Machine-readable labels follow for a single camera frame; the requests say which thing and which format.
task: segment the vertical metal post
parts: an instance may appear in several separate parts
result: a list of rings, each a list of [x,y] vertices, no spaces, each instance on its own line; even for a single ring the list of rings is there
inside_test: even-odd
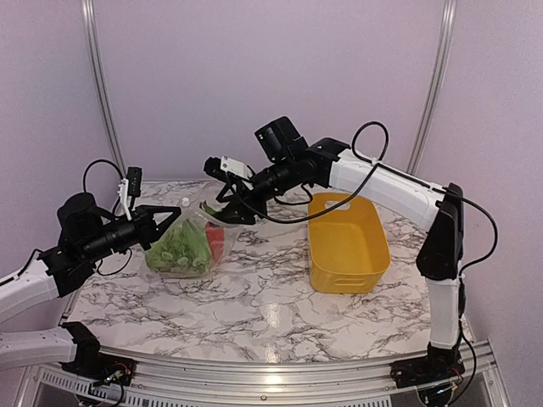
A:
[[[439,96],[439,90],[445,77],[445,68],[451,52],[452,32],[456,16],[456,0],[445,0],[443,8],[443,19],[441,20],[441,32],[439,34],[438,52],[435,57],[434,73],[428,90],[426,105],[424,106],[423,117],[418,127],[417,138],[411,152],[407,173],[415,174],[423,157],[424,146],[428,139],[432,118],[434,116],[435,104]]]
[[[125,162],[120,152],[119,138],[115,129],[111,107],[109,106],[108,92],[105,86],[104,71],[102,69],[102,61],[100,58],[100,48],[98,46],[98,34],[96,30],[96,21],[94,19],[94,3],[93,0],[81,0],[83,11],[83,22],[85,24],[85,32],[87,34],[87,45],[90,53],[90,61],[92,66],[92,75],[94,77],[94,85],[98,94],[98,101],[102,112],[102,119],[106,135],[108,137],[109,149],[114,162],[119,166],[123,176],[126,174]]]

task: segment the yellow plastic bin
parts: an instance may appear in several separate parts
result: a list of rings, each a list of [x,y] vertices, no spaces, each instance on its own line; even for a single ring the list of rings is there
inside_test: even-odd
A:
[[[315,195],[309,214],[347,198],[344,193]],[[329,214],[309,221],[311,285],[321,293],[369,293],[390,266],[387,239],[372,202],[356,197]]]

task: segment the white wall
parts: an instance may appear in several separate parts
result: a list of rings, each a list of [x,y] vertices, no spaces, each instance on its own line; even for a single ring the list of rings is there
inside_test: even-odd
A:
[[[0,3],[0,276],[33,248],[56,245],[56,211],[81,190],[93,159],[109,157],[88,62],[80,2]],[[110,206],[115,176],[89,175],[99,204]],[[53,327],[64,301],[44,304],[0,332]],[[0,405],[10,406],[22,370],[0,371]]]
[[[256,169],[254,132],[288,115],[309,142],[369,120],[405,168],[434,67],[441,1],[97,0],[100,48],[126,161],[147,179],[202,177],[228,155]],[[377,154],[378,129],[361,138]]]
[[[467,312],[490,338],[512,406],[541,405],[543,3],[459,2],[445,85],[418,174],[454,181],[500,228],[467,276]],[[467,209],[466,259],[492,231]]]

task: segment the marble table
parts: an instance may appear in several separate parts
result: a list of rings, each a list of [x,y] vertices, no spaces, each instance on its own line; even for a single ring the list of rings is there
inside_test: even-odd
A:
[[[175,205],[201,187],[146,182],[137,204]],[[218,270],[195,280],[158,278],[136,248],[121,273],[88,279],[69,320],[82,321],[104,346],[199,360],[320,362],[424,350],[428,292],[414,264],[424,234],[387,209],[378,212],[392,264],[370,294],[316,293],[307,225],[259,221],[242,231]],[[270,204],[276,217],[305,213]],[[112,256],[101,270],[125,261]]]

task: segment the plastic container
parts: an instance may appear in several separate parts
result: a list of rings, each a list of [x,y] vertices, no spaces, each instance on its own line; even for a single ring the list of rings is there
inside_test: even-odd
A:
[[[221,208],[215,200],[220,190],[219,184],[208,183],[201,193],[181,199],[181,216],[145,252],[150,270],[168,278],[200,277],[229,255],[242,228],[220,222],[204,210]]]
[[[315,195],[310,215],[347,198]],[[372,202],[356,197],[309,221],[311,285],[321,293],[369,293],[390,266],[389,245]]]

